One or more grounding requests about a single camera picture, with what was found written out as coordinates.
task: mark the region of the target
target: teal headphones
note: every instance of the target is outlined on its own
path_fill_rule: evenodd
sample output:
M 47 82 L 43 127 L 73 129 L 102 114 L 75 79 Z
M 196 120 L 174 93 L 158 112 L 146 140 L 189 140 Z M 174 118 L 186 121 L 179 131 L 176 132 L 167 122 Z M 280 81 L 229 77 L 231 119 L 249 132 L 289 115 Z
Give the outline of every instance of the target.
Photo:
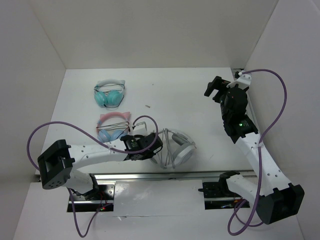
M 122 100 L 124 99 L 124 89 L 125 89 L 125 80 L 115 80 L 115 79 L 107 79 L 97 83 L 94 87 L 94 99 L 96 103 L 100 107 L 113 108 L 112 106 L 116 106 L 116 108 L 120 105 Z M 101 87 L 108 87 L 106 85 L 111 86 L 120 86 L 120 90 L 107 90 L 102 91 L 99 90 Z

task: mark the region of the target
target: white headphones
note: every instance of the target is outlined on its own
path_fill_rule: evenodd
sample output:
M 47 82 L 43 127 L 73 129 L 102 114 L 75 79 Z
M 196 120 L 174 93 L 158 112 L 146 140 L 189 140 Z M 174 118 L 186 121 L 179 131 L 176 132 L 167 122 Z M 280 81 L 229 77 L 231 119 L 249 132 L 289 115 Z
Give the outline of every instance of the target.
M 159 156 L 159 163 L 157 160 L 153 157 L 151 158 L 151 161 L 155 164 L 160 164 L 160 166 L 164 169 L 166 168 L 175 168 L 178 165 L 181 165 L 185 162 L 187 162 L 191 156 L 194 154 L 196 150 L 196 143 L 193 141 L 193 139 L 188 136 L 186 133 L 176 130 L 176 129 L 163 129 L 160 134 L 163 134 L 166 141 L 167 146 L 167 156 L 165 161 L 163 161 L 163 158 Z M 172 153 L 172 148 L 169 143 L 169 134 L 172 133 L 171 139 L 179 145 L 179 147 Z

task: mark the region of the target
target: headphone ear cup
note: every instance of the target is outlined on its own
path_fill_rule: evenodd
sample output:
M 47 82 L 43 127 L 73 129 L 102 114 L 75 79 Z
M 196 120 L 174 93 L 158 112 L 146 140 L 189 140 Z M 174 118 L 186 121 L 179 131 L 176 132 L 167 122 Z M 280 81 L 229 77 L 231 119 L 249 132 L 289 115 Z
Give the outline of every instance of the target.
M 194 154 L 195 149 L 196 149 L 195 146 L 189 142 L 180 146 L 172 154 L 174 164 L 178 166 L 188 161 L 191 158 L 191 156 Z
M 111 138 L 110 138 L 110 141 L 114 141 L 114 140 L 117 140 L 125 135 L 127 135 L 128 133 L 127 132 L 124 132 L 123 130 L 120 130 L 120 129 L 117 129 L 113 132 Z
M 183 138 L 183 136 L 180 136 L 178 134 L 172 134 L 172 140 L 175 141 L 177 144 L 182 146 L 183 144 L 189 143 L 186 139 Z
M 94 100 L 96 101 L 96 103 L 100 106 L 103 107 L 104 105 L 108 104 L 108 99 L 107 96 L 105 95 L 104 92 L 102 91 L 97 91 L 94 94 Z
M 118 105 L 123 98 L 123 94 L 117 90 L 112 90 L 107 95 L 107 101 L 110 105 Z
M 101 129 L 98 132 L 98 140 L 102 143 L 110 142 L 110 134 L 105 130 Z

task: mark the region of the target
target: headphones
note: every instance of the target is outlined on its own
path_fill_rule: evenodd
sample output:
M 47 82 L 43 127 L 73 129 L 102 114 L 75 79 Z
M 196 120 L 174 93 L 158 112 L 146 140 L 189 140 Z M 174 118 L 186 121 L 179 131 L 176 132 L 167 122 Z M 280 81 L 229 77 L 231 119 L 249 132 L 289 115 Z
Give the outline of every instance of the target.
M 94 99 L 100 107 L 110 108 L 109 106 L 119 106 L 124 99 L 125 80 L 107 79 L 100 81 L 94 87 Z M 108 84 L 121 86 L 121 90 L 100 91 L 101 87 Z
M 195 142 L 182 131 L 168 129 L 168 132 L 172 133 L 172 140 L 180 145 L 172 154 L 174 165 L 177 166 L 187 162 L 196 150 Z
M 163 162 L 162 158 L 160 159 L 160 165 L 162 168 L 175 168 L 176 166 L 187 162 L 192 157 L 196 150 L 196 143 L 190 136 L 182 131 L 167 128 L 163 129 L 162 133 L 166 140 L 169 155 L 167 158 L 170 159 L 170 155 L 172 156 L 172 160 L 168 163 L 167 160 Z M 172 140 L 179 145 L 179 147 L 173 153 L 171 151 L 168 133 L 172 133 Z M 152 158 L 151 161 L 156 164 L 158 163 L 154 158 Z
M 116 129 L 116 130 L 113 131 L 112 134 L 108 133 L 106 129 L 99 129 L 99 128 L 101 127 L 103 122 L 105 122 L 107 119 L 112 118 L 112 117 L 122 118 L 126 122 L 128 122 L 128 124 L 129 124 L 130 115 L 131 115 L 131 113 L 129 111 L 124 112 L 124 113 L 114 111 L 114 112 L 109 112 L 107 114 L 102 114 L 100 116 L 100 119 L 97 122 L 97 125 L 96 125 L 96 128 L 95 128 L 96 129 L 96 133 L 98 135 L 97 136 L 98 140 L 100 142 L 102 142 L 102 143 L 107 143 L 107 142 L 112 142 L 112 141 L 114 141 L 116 139 L 121 138 L 122 136 L 127 135 L 129 130 L 130 130 L 129 126 L 124 130 Z

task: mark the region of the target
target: headphone headband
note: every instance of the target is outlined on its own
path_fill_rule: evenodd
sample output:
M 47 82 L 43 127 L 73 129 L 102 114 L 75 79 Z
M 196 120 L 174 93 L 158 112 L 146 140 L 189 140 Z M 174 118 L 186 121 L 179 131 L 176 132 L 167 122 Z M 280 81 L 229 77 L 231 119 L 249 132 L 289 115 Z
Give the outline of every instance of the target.
M 178 136 L 183 137 L 189 143 L 195 145 L 195 141 L 189 135 L 187 135 L 185 132 L 177 130 L 177 129 L 174 129 L 174 128 L 170 128 L 170 129 L 167 129 L 167 130 L 168 130 L 168 132 L 170 132 L 172 134 L 177 134 Z
M 124 120 L 126 120 L 127 122 L 129 122 L 129 118 L 131 116 L 131 113 L 129 111 L 127 112 L 118 112 L 118 111 L 113 111 L 113 112 L 109 112 L 107 114 L 101 114 L 100 115 L 100 119 L 96 124 L 96 133 L 99 133 L 99 129 L 98 127 L 100 127 L 102 125 L 103 122 L 105 122 L 107 119 L 112 118 L 112 117 L 119 117 L 119 118 L 123 118 Z
M 126 87 L 126 81 L 125 80 L 116 80 L 116 79 L 106 79 L 106 80 L 102 80 L 102 81 L 98 81 L 98 83 L 95 85 L 94 89 L 98 90 L 100 87 L 103 87 L 104 85 L 107 84 L 118 84 L 121 85 L 122 90 L 123 91 Z

